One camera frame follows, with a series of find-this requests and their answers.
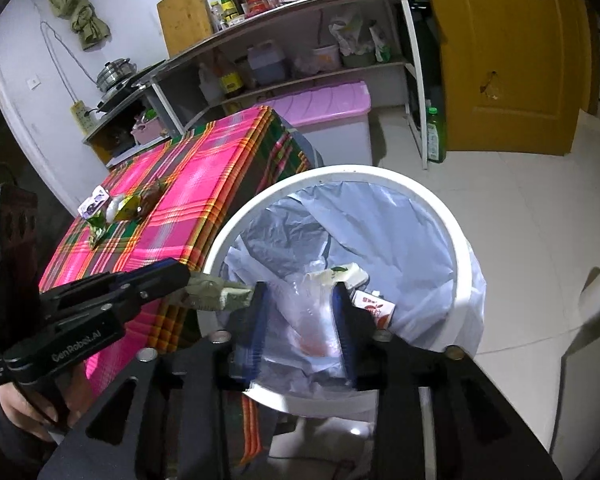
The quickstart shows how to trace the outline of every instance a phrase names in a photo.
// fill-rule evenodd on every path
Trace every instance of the tile floor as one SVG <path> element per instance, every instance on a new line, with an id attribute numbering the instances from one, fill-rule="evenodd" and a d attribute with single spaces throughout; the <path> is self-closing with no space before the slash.
<path id="1" fill-rule="evenodd" d="M 403 110 L 375 110 L 371 129 L 378 166 L 432 190 L 471 242 L 487 281 L 476 361 L 548 447 L 560 358 L 584 322 L 580 291 L 600 267 L 600 122 L 581 112 L 573 151 L 564 157 L 451 152 L 427 171 Z M 365 432 L 346 428 L 337 419 L 303 421 L 274 439 L 271 454 L 357 459 Z M 333 472 L 328 463 L 271 459 L 258 478 L 320 480 Z"/>

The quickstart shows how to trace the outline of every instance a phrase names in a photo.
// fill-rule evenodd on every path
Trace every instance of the light switch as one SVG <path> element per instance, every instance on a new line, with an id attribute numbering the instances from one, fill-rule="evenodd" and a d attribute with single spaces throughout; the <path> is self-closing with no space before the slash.
<path id="1" fill-rule="evenodd" d="M 40 84 L 40 79 L 38 76 L 33 76 L 31 79 L 27 79 L 27 86 L 29 86 L 29 90 L 33 90 L 36 86 Z"/>

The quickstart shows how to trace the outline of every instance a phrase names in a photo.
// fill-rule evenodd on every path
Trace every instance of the sleeve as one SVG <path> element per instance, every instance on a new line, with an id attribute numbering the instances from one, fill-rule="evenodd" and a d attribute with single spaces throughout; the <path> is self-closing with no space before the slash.
<path id="1" fill-rule="evenodd" d="M 0 405 L 0 462 L 5 462 L 0 466 L 0 480 L 35 479 L 56 447 L 12 424 Z"/>

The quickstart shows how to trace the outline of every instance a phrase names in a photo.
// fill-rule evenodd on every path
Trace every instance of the green curtain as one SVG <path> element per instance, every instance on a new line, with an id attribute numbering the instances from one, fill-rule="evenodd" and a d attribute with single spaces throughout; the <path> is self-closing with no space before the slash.
<path id="1" fill-rule="evenodd" d="M 109 35 L 109 27 L 96 16 L 89 0 L 49 0 L 49 3 L 56 16 L 71 21 L 71 29 L 80 37 L 83 50 Z"/>

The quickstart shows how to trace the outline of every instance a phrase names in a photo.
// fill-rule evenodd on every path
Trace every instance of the stainless steel pot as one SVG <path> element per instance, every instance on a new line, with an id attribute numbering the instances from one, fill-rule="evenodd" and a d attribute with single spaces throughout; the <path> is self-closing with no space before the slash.
<path id="1" fill-rule="evenodd" d="M 101 92 L 107 92 L 116 83 L 127 79 L 136 73 L 136 67 L 129 62 L 129 58 L 109 61 L 98 74 L 96 85 Z"/>

